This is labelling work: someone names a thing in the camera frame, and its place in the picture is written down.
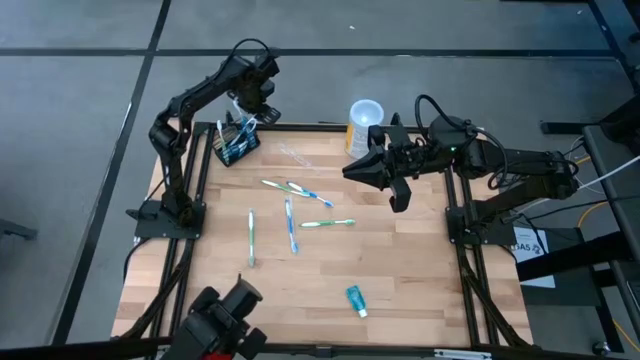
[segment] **black metal frame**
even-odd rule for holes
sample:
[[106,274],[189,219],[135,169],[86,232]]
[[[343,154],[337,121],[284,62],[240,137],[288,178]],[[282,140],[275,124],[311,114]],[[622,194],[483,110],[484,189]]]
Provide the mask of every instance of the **black metal frame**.
[[[633,74],[629,71],[624,54],[620,51],[619,47],[615,43],[612,34],[610,33],[609,26],[606,24],[604,17],[598,10],[594,0],[585,0],[588,2],[591,11],[598,22],[598,25],[603,30],[607,43],[609,45],[608,50],[528,50],[528,49],[515,49],[515,50],[501,50],[501,49],[278,49],[276,53],[280,56],[397,56],[397,55],[409,55],[416,57],[499,57],[499,58],[535,58],[535,57],[557,57],[557,58],[609,58],[617,60],[625,74],[629,77],[632,86],[638,89],[638,85],[633,78]],[[0,48],[1,56],[78,56],[78,57],[119,57],[119,56],[135,56],[143,57],[142,66],[135,83],[133,93],[130,100],[129,109],[125,115],[122,130],[115,143],[109,165],[106,169],[104,180],[100,186],[98,196],[95,200],[91,214],[89,216],[89,222],[83,234],[80,255],[77,259],[72,277],[69,280],[66,291],[64,292],[64,298],[60,305],[59,316],[54,320],[52,328],[50,330],[52,344],[62,345],[67,342],[69,331],[73,324],[75,312],[77,310],[80,296],[84,288],[84,284],[87,280],[88,272],[91,267],[93,255],[95,253],[97,242],[102,230],[102,226],[105,221],[106,211],[109,206],[109,202],[113,195],[115,183],[120,171],[120,166],[124,158],[124,153],[127,148],[131,131],[135,122],[135,118],[140,106],[142,94],[144,92],[147,79],[151,70],[151,65],[155,57],[169,57],[169,56],[226,56],[230,53],[231,49],[158,49],[158,42],[164,24],[166,22],[169,8],[171,6],[171,0],[163,0],[160,7],[160,11],[155,23],[155,27],[149,41],[149,45],[146,48]],[[258,50],[253,49],[240,49],[239,55],[253,55]],[[315,125],[315,124],[277,124],[272,130],[278,131],[345,131],[346,125]],[[416,132],[417,129],[409,129],[409,131]],[[445,173],[445,179],[447,179],[447,186],[453,185],[453,178],[449,172]],[[463,181],[463,195],[465,200],[470,200],[470,193],[466,194],[465,187],[468,186],[468,182],[465,185]],[[455,192],[451,187],[452,192],[449,193],[450,204],[455,204]],[[175,262],[175,253],[178,240],[171,239],[169,241],[169,248],[167,250],[167,258],[165,262],[165,270],[163,271],[162,280],[166,282],[170,271]],[[458,256],[466,256],[466,251],[462,245],[456,245],[456,251]],[[479,246],[473,248],[474,259],[476,264],[481,264],[479,268],[479,278],[483,282],[483,286],[488,289],[486,283],[486,273],[483,270],[483,256],[482,249]],[[184,290],[179,291],[179,295],[184,297]],[[465,299],[465,309],[467,314],[473,314],[473,301],[470,290],[463,284],[463,297]],[[155,319],[152,326],[152,333],[159,331],[159,324],[161,322],[162,312],[158,318]],[[477,321],[475,316],[467,317],[469,325],[470,338],[473,340],[472,344],[478,343],[475,339],[478,339]],[[488,324],[489,340],[491,343],[496,342],[493,324]],[[327,354],[327,351],[331,355],[344,354],[344,355],[410,355],[410,356],[429,356],[434,353],[432,348],[416,348],[416,347],[379,347],[379,346],[334,346],[328,350],[315,346],[315,345],[283,345],[283,344],[269,344],[267,345],[265,352],[285,352],[292,354],[315,354],[322,355]]]

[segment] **small toothpaste tube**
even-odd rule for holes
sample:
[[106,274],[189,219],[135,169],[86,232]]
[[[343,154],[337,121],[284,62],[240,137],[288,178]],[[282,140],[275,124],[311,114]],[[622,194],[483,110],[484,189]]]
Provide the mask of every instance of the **small toothpaste tube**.
[[349,298],[353,310],[357,311],[360,317],[367,316],[367,304],[365,304],[364,298],[360,293],[360,288],[357,285],[347,289],[347,298]]

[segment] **blue toothbrush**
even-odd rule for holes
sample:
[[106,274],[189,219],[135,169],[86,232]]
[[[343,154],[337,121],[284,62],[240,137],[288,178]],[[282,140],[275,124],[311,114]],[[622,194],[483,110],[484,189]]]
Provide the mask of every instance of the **blue toothbrush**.
[[309,197],[322,201],[326,207],[333,207],[333,203],[331,201],[321,198],[320,196],[318,196],[318,194],[314,193],[311,190],[305,189],[302,186],[297,185],[291,181],[287,181],[287,185],[294,190],[309,194]]

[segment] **wooden board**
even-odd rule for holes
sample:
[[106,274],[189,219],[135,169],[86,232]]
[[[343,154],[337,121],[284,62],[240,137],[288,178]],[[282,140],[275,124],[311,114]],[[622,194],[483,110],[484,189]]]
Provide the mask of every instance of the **wooden board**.
[[[204,195],[206,224],[195,246],[185,310],[205,286],[225,294],[241,273],[264,296],[247,321],[272,343],[468,346],[455,249],[444,221],[443,176],[411,181],[409,209],[394,214],[389,190],[342,177],[341,168],[352,161],[344,152],[344,134],[267,131],[259,136],[262,145],[231,168],[212,156]],[[202,151],[200,144],[190,194]],[[160,179],[158,163],[151,188]],[[294,255],[286,231],[285,193],[261,179],[291,180],[335,203],[328,209],[318,200],[294,197],[296,224],[354,218],[356,225],[298,228],[300,252]],[[485,179],[471,186],[475,198],[494,194]],[[256,214],[255,268],[248,266],[249,208]],[[166,239],[154,239],[132,257],[113,335],[126,331],[153,299],[166,249]],[[493,299],[531,341],[513,259],[498,247],[486,246],[484,254]],[[351,309],[345,290],[352,285],[362,290],[367,318]],[[172,300],[167,308],[165,333]],[[476,312],[486,341],[477,302]]]

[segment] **concrete floor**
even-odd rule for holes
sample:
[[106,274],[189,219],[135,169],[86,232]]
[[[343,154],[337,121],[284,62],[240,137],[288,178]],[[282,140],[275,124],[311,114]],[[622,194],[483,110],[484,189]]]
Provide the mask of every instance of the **concrete floor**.
[[[606,49],[584,4],[469,0],[173,1],[159,48],[230,48],[256,36],[270,46],[317,49]],[[640,45],[617,1],[599,1],[621,47],[640,63]],[[141,48],[153,31],[159,1],[10,0],[0,13],[2,48]],[[401,18],[399,24],[390,19]],[[219,57],[156,57],[105,219],[70,341],[109,337],[122,287],[122,262],[155,154],[147,131],[173,95],[215,71]],[[141,57],[0,56],[0,218],[35,227],[34,242],[0,241],[0,347],[48,341],[73,259],[89,220],[142,64]],[[568,150],[573,137],[543,136],[540,120],[596,120],[632,91],[617,62],[596,59],[283,57],[270,103],[281,122],[345,122],[353,101],[378,100],[413,124],[413,100],[424,92],[446,112],[472,119],[509,147]],[[196,120],[211,121],[226,102]],[[423,110],[423,118],[434,113]],[[590,164],[582,179],[594,176]],[[580,193],[571,203],[599,199]],[[545,208],[564,206],[557,202]],[[535,213],[543,212],[542,206]],[[540,221],[571,226],[580,209]],[[587,238],[615,230],[601,209]],[[633,336],[617,290],[607,290],[614,317]],[[589,353],[602,339],[595,311],[528,306],[536,344]],[[637,355],[625,343],[625,357]]]

